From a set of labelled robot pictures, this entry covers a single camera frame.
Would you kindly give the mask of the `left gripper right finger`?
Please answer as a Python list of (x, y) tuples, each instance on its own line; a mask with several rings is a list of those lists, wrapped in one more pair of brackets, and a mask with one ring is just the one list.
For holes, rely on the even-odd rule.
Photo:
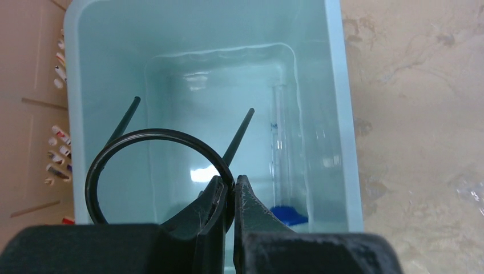
[(235, 185), (236, 273), (402, 273), (392, 246), (368, 233), (297, 233), (254, 194), (246, 175)]

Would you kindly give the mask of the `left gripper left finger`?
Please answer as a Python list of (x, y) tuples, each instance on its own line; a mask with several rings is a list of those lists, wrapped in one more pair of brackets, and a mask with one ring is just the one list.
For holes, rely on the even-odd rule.
[(25, 228), (1, 253), (1, 272), (222, 273), (227, 192), (215, 176), (163, 224)]

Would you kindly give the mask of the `black ring stand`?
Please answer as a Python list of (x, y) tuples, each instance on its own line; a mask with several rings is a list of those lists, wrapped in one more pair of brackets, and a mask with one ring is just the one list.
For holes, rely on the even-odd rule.
[(229, 228), (234, 220), (235, 214), (235, 180), (229, 170), (236, 151), (245, 135), (245, 132), (250, 124), (250, 121), (255, 113), (253, 108), (250, 108), (244, 117), (240, 127), (237, 129), (233, 139), (231, 140), (226, 152), (223, 156), (220, 156), (213, 148), (201, 141), (200, 139), (186, 134), (184, 132), (167, 129), (167, 128), (148, 128), (143, 130), (137, 130), (129, 133), (124, 133), (126, 126), (131, 121), (131, 118), (136, 111), (140, 98), (135, 97), (132, 105), (129, 107), (122, 121), (119, 123), (115, 132), (111, 136), (110, 140), (105, 145), (104, 149), (98, 154), (93, 161), (86, 177), (85, 183), (85, 200), (86, 206), (91, 220), (95, 224), (108, 224), (108, 220), (102, 212), (98, 199), (98, 184), (100, 175), (105, 168), (107, 162), (122, 149), (139, 142), (148, 141), (148, 166), (150, 174), (157, 174), (162, 170), (162, 165), (167, 164), (168, 177), (171, 182), (165, 182), (162, 188), (164, 194), (167, 195), (167, 185), (179, 186), (181, 181), (195, 181), (195, 177), (187, 175), (183, 172), (181, 175), (177, 175), (176, 172), (181, 170), (183, 161), (188, 157), (181, 153), (178, 149), (174, 149), (172, 146), (165, 146), (162, 150), (158, 146), (153, 146), (152, 142), (156, 140), (168, 141), (171, 143), (177, 143), (187, 146), (198, 154), (204, 156), (209, 162), (213, 171), (209, 168), (202, 170), (202, 173), (212, 179), (220, 179), (222, 185), (227, 190), (227, 199), (222, 204), (226, 206), (227, 212), (225, 214), (225, 226)]

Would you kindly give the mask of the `glass graduated cylinder blue base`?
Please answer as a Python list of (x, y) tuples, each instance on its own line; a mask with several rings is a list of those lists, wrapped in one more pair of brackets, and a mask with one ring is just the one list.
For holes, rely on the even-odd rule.
[(270, 127), (272, 134), (273, 206), (271, 212), (285, 225), (293, 227), (308, 222), (308, 217), (298, 211), (293, 197), (295, 177), (292, 171), (291, 146), (288, 143), (285, 93), (287, 86), (272, 87)]

